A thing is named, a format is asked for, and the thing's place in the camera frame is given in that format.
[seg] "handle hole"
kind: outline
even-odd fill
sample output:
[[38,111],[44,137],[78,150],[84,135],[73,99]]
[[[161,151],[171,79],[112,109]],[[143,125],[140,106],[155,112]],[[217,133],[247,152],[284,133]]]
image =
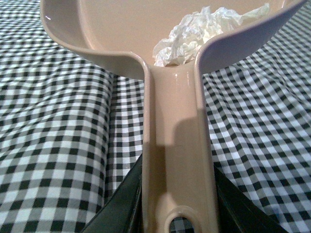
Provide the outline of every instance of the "handle hole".
[[170,223],[171,233],[195,233],[192,223],[185,217],[176,217]]

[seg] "gingham tablecloth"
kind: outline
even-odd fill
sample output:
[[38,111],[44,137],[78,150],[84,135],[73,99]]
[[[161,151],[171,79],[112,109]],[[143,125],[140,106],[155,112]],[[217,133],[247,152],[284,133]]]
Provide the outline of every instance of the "gingham tablecloth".
[[[311,231],[310,15],[203,77],[215,165],[290,233]],[[91,220],[142,152],[143,87],[54,43],[38,0],[0,0],[0,232]]]

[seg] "white tissue paper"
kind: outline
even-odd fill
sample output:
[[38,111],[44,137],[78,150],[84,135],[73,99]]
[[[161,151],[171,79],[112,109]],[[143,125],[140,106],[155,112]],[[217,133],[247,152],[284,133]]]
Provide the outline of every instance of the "white tissue paper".
[[193,60],[202,45],[212,37],[266,16],[269,9],[266,3],[244,15],[224,7],[211,14],[208,6],[202,8],[201,12],[184,16],[173,28],[169,38],[162,39],[154,47],[155,66],[185,64]]

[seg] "black and white checkered fabric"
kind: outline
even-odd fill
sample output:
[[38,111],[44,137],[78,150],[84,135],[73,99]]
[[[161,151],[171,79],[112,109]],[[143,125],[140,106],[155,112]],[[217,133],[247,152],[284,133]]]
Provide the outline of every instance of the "black and white checkered fabric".
[[0,232],[78,232],[104,204],[113,76],[0,1]]
[[[216,166],[295,233],[311,231],[310,15],[204,76]],[[0,232],[79,232],[141,154],[142,123],[143,81],[52,42],[38,0],[0,0]]]

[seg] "beige plastic dustpan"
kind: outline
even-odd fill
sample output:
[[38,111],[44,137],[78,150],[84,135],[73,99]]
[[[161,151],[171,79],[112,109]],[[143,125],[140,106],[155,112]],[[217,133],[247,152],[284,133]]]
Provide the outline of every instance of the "beige plastic dustpan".
[[[270,3],[270,15],[214,37],[196,59],[155,67],[154,46],[182,17],[204,6],[244,14]],[[42,0],[41,19],[58,44],[118,75],[145,80],[143,228],[168,233],[178,216],[196,233],[217,233],[217,195],[202,74],[265,44],[305,0]]]

